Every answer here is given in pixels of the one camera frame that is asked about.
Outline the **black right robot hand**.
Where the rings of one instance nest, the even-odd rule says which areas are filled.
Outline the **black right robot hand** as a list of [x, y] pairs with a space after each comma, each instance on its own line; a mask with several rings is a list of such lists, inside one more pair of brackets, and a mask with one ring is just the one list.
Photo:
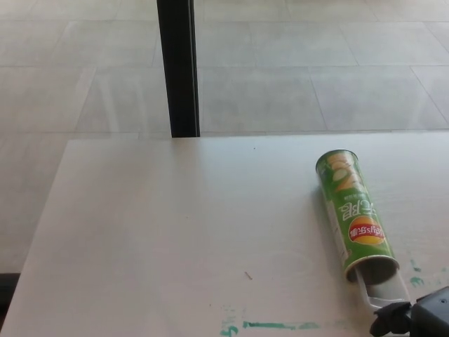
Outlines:
[[372, 336], [448, 336], [448, 287], [410, 302], [393, 302], [375, 311]]

